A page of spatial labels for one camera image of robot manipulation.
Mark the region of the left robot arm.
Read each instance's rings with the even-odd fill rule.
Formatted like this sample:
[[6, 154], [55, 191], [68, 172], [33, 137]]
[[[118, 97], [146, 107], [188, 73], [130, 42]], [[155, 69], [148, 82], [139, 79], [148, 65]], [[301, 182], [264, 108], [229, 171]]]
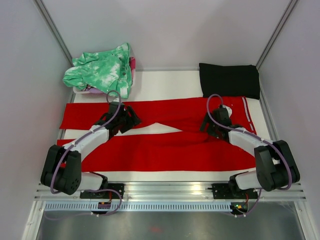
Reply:
[[96, 148], [107, 143], [118, 133], [125, 133], [141, 123], [130, 105], [121, 102], [108, 104], [108, 111], [77, 139], [62, 146], [52, 145], [47, 152], [40, 183], [52, 194], [73, 195], [85, 177], [91, 193], [105, 198], [109, 193], [108, 178], [101, 174], [83, 173], [82, 162]]

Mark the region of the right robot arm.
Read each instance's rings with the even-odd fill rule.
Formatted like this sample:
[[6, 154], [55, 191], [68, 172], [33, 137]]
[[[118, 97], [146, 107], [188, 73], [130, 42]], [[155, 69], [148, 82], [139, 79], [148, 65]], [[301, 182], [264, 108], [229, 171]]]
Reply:
[[300, 171], [288, 143], [284, 140], [265, 140], [239, 124], [232, 124], [224, 105], [207, 112], [200, 131], [236, 146], [255, 160], [255, 170], [232, 175], [228, 193], [240, 198], [246, 190], [288, 190], [301, 179]]

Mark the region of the red trousers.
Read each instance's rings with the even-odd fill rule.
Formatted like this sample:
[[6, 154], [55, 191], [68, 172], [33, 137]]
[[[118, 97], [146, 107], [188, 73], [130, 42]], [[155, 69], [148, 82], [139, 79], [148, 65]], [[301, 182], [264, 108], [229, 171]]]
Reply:
[[161, 124], [177, 132], [125, 134], [100, 145], [82, 162], [83, 172], [239, 171], [255, 167], [245, 150], [200, 131], [207, 110], [220, 99], [203, 97], [129, 101], [138, 129]]

